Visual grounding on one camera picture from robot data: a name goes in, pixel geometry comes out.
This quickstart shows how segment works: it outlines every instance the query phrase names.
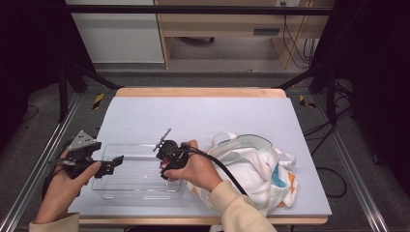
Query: floor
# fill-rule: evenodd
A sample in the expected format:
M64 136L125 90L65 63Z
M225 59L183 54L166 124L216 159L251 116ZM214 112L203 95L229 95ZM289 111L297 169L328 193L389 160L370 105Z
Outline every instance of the floor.
M295 56L298 66L307 64ZM220 39L214 43L207 39L182 38L176 41L170 67L157 65L118 66L97 64L102 76L117 84L127 86L226 86L226 87L273 87L287 81L306 68L291 65L282 69L269 39ZM76 131L86 130L98 133L103 121L104 110L114 91L103 88L92 79L83 95L73 94L70 99L80 98L80 109L76 111L58 145ZM323 125L327 118L325 94L311 95L308 85L311 79L299 82L286 90L294 104L302 131ZM340 85L349 86L341 80ZM99 91L105 92L99 111L91 110L90 103ZM300 104L300 96L307 104ZM23 123L16 130L12 142L0 155L1 195L0 218L6 218L15 208L15 201L23 195L27 200L20 214L15 214L16 230L25 231L41 202L42 183L26 183L36 173L32 171L36 162L46 151L50 137L58 127L59 99L57 86L50 85L30 97L32 106L28 107ZM390 169L373 163L372 152L366 139L354 120L354 112L348 98L337 94L337 112L340 116L336 129L327 137L329 127L307 135L307 145L318 169L333 215L323 225L298 225L295 231L410 231L410 200L395 181ZM27 185L34 185L32 195L21 192ZM284 225L278 231L286 231ZM81 226L80 231L123 231L121 226Z

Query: transparent box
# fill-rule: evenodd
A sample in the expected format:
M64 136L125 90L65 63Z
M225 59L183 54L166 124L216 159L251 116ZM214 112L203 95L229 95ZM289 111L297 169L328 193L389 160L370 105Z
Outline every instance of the transparent box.
M92 190L103 199L175 199L182 195L182 180L166 181L161 177L160 160L154 144L108 144L102 160L124 156L113 175L94 179Z

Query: gray floor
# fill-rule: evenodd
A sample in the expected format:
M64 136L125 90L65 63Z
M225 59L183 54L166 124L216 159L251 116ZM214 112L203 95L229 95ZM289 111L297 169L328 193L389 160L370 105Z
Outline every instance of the gray floor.
M118 84L127 86L227 86L227 87L272 87L296 76L303 68L295 66L287 70L279 67L278 58L269 39L219 39L214 43L203 40L182 39L176 42L172 55L171 67L166 70L161 65L125 65L122 70L118 66L99 66L101 75ZM71 120L61 141L75 135L80 130L97 135L103 121L103 113L109 105L115 91L102 87L99 83L86 78L89 88L85 94L70 94L71 99L79 96L80 105ZM286 90L292 100L295 112L301 124L302 131L322 125L327 121L320 107L310 108L299 104L300 95L307 102L322 105L324 94L311 96L308 93L310 79L302 81ZM98 110L92 110L98 93L105 97ZM58 89L50 85L30 97L30 106L24 119L34 116L22 123L16 130L12 142L0 155L1 199L0 218L4 218L12 208L20 191L24 187L37 160L47 146L59 117ZM346 99L340 99L337 112L349 107ZM324 128L307 136L310 150L317 146L329 128ZM341 138L345 149L340 149L337 137ZM366 205L360 200L356 180L351 179L349 170L345 168L340 153L344 151L358 168L360 177L365 183L390 231L410 231L410 200L395 181L390 169L384 165L376 165L372 161L372 152L366 145L363 133L356 121L347 114L337 121L337 130L328 137L316 153L312 155L317 166L332 168L347 182L347 192L340 198L330 197L333 215L323 225L295 227L295 231L375 231L370 226L366 213ZM329 171L318 170L322 184L328 194L339 194L343 185L339 177ZM34 192L27 202L27 209L19 217L18 228L23 230L32 220L40 204L40 189ZM106 226L104 229L96 226L83 226L81 231L122 231L118 226ZM285 231L284 226L278 226L279 231Z

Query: wooden desk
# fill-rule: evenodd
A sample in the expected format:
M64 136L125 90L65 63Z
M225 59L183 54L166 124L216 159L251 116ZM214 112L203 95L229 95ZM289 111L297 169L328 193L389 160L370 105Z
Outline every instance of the wooden desk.
M289 134L286 131L281 131L278 135L289 144L289 140L292 140L296 143L301 143L301 146L291 146L289 144L289 148L300 147L301 152L298 149L295 150L295 153L305 153L304 156L296 154L298 159L300 159L300 164L298 168L300 170L295 170L295 174L303 175L303 173L309 173L312 175L313 181L304 180L304 176L298 176L300 183L302 181L302 186L307 186L306 182L313 184L315 182L318 183L317 189L314 189L315 192L308 192L308 189L304 189L301 191L302 194L308 195L309 200L305 203L310 204L310 201L314 201L314 197L318 196L319 200L316 202L316 206L320 208L320 205L324 205L325 209L314 212L315 209L311 208L310 206L306 206L305 208L309 208L309 211L312 211L312 214L292 214L291 208L287 209L277 209L275 212L277 214L268 215L268 219L272 224L323 224L327 221L328 215L331 214L329 204L327 202L326 196L324 194L323 188L321 187L320 181L317 177L317 173L315 172L314 165L312 163L311 157L308 153L308 148L306 147L306 142L303 139L303 135L300 132L299 123L296 119L296 115L293 111L293 106L291 105L289 99L286 97L283 90L280 89L258 89L258 88L124 88L120 89L116 94L116 100L118 101L132 101L132 98L140 99L139 102L136 104L128 104L127 107L120 107L116 108L115 99L111 102L110 108L108 108L104 122L101 127L100 134L97 138L98 141L102 142L103 145L116 143L118 144L120 141L124 143L134 142L134 141L146 141L146 139L150 140L151 134L147 131L161 131L165 125L163 124L163 120L159 120L157 117L158 108L160 112L163 112L163 108L161 105L166 106L175 106L179 105L182 108L177 108L176 110L169 110L166 111L170 116L172 114L171 111L178 111L177 115L181 116L177 119L169 118L169 122L166 124L173 124L172 127L175 126L175 122L178 124L183 125L183 130L181 134L175 134L173 131L168 137L172 137L176 141L186 139L187 136L191 138L195 138L198 140L198 143L201 148L201 144L204 144L204 136L208 137L208 134L204 134L203 136L202 131L203 129L200 126L193 127L192 122L189 122L189 117L184 117L184 108L187 108L187 103L196 102L195 105L190 107L190 110L187 111L190 117L198 117L198 115L202 115L203 117L214 118L220 120L222 115L216 114L217 112L223 113L223 110L229 107L241 108L241 105L235 104L235 106L227 106L223 108L216 108L212 109L212 105L215 106L216 102L223 102L227 101L230 102L231 100L238 100L239 102L246 102L247 100L256 100L258 99L261 102L269 101L271 103L272 99L280 100L280 104L287 105L287 110L275 108L274 112L276 115L272 114L272 117L269 116L268 121L274 124L283 125L289 124L293 126L283 125L286 127ZM152 105L152 108L148 109L145 107L147 105ZM249 102L245 105L250 107L254 106L254 110L260 110L265 112L264 108L259 108L258 105L254 105L253 103ZM270 110L266 110L266 113L271 115L272 108ZM142 113L143 115L135 115L137 112L146 111ZM138 124L138 130L132 124L132 122L125 122L125 118L127 118L127 114L131 114L132 118L135 119L134 121ZM201 119L201 123L204 125L207 124L206 120ZM217 127L217 130L226 130L224 127ZM273 131L267 130L267 128L262 128L262 131L265 131L267 134L274 133ZM181 130L181 128L175 127L173 130ZM117 136L123 135L123 133L127 133L127 131L143 131L144 134L133 134L129 136L128 134L125 135L126 139L123 138L116 138ZM157 133L154 132L154 136L152 139L156 139ZM93 158L98 159L99 156L103 154L103 149L95 152L93 154ZM155 209L152 207L147 207L146 205L143 206L132 206L132 202L109 202L105 201L102 198L98 197L90 188L90 185L84 187L81 191L80 197L76 198L74 203L72 204L70 211L81 212L80 223L82 224L125 224L125 225L133 225L133 224L185 224L185 225L212 225L212 224L220 224L220 218L215 216L213 213L209 212L203 205L203 203L199 200L199 198L194 195L193 193L185 192L183 199L181 199L176 205L168 207L166 205L161 205L161 211L159 212L159 207L157 206Z
M274 7L276 0L155 0L156 5L164 6L253 6ZM298 7L331 8L334 0L301 0ZM299 42L304 38L320 38L328 20L327 16L289 15L284 33L283 15L222 15L222 14L157 14L160 28L164 61L169 67L173 38L175 37L270 37L283 68L292 62L291 55L296 51L292 39ZM262 29L265 35L255 29Z

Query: sleeve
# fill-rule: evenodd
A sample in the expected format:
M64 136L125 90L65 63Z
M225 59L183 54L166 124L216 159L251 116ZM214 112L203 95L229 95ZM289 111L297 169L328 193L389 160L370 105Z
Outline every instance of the sleeve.
M69 214L67 217L48 223L48 224L35 224L34 221L30 222L29 232L78 232L79 214Z
M231 182L224 181L211 192L209 202L221 214L225 232L269 232L277 231L257 209L252 200L239 194Z

